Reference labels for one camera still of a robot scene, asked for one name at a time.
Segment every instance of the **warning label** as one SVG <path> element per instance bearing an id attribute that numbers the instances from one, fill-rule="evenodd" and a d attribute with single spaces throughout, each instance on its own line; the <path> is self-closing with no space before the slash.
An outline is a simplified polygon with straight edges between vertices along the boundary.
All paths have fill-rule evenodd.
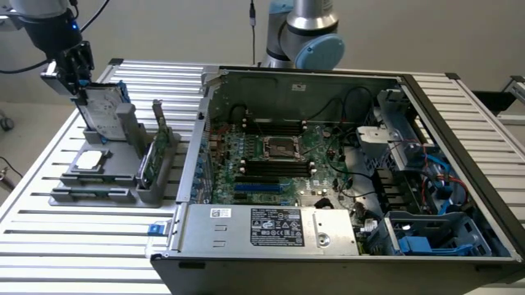
<path id="1" fill-rule="evenodd" d="M 305 246 L 301 210 L 254 208 L 250 222 L 254 246 Z"/>

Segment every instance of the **motherboard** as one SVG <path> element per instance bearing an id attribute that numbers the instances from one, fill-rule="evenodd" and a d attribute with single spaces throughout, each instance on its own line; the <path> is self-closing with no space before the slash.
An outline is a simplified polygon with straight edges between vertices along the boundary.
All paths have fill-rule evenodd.
<path id="1" fill-rule="evenodd" d="M 348 171 L 340 127 L 260 123 L 213 130 L 213 203 L 346 207 L 340 194 L 349 177 L 333 168 Z"/>

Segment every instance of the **blue latch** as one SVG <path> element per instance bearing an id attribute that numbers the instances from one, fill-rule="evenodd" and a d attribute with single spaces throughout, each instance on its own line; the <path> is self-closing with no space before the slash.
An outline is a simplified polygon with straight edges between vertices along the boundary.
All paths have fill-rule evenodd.
<path id="1" fill-rule="evenodd" d="M 165 225 L 151 224 L 149 227 L 150 237 L 163 237 L 165 236 Z"/>
<path id="2" fill-rule="evenodd" d="M 457 248 L 432 249 L 427 237 L 404 237 L 398 241 L 401 252 L 405 255 L 467 256 L 473 249 L 472 244 L 461 245 Z"/>

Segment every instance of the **slotted metal surface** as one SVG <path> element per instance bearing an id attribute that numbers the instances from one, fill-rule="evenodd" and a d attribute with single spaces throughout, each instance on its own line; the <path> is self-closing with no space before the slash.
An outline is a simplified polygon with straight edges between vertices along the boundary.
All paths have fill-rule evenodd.
<path id="1" fill-rule="evenodd" d="M 0 207 L 0 294 L 169 294 L 145 258 L 149 224 L 171 219 L 178 181 L 197 117 L 199 65 L 125 61 L 109 67 L 105 82 L 123 80 L 138 107 L 139 121 L 154 130 L 151 111 L 163 99 L 169 125 L 182 134 L 163 206 L 151 208 L 66 207 L 48 205 L 85 139 L 85 123 L 75 112 L 59 130 L 20 185 Z M 414 74 L 431 100 L 477 159 L 505 201 L 525 222 L 525 164 L 516 148 L 485 119 L 459 84 L 441 74 Z M 157 237 L 154 245 L 166 243 Z M 523 294 L 515 288 L 483 288 L 483 294 Z"/>

